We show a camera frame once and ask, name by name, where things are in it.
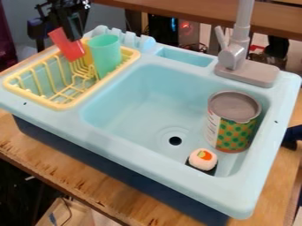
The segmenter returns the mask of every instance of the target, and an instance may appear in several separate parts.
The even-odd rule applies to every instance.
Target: tin can
[[[261,105],[249,94],[222,91],[208,99],[206,139],[217,150],[246,150],[255,133]]]

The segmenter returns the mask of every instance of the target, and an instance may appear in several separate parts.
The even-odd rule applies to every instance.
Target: dish rack
[[[121,47],[122,63],[104,78],[99,78],[87,41],[83,41],[86,51],[84,57],[70,63],[58,51],[12,74],[4,80],[4,87],[46,107],[55,110],[68,109],[140,57],[138,50]]]

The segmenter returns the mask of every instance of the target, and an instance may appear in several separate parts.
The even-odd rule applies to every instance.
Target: gray faucet
[[[254,0],[239,0],[237,19],[229,44],[225,41],[221,27],[215,28],[222,48],[218,55],[219,62],[215,67],[215,74],[259,87],[272,87],[279,69],[245,59],[250,43],[249,33],[254,3]]]

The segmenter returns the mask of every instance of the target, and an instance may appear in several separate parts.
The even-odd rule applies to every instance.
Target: sushi piece
[[[217,163],[218,160],[215,153],[200,148],[190,154],[185,165],[213,176],[216,172]]]

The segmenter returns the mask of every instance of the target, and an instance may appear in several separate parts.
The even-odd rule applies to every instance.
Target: drain hole
[[[180,145],[181,142],[183,142],[183,141],[182,141],[179,137],[171,137],[171,138],[169,139],[169,143],[170,143],[171,145],[174,145],[174,146]]]

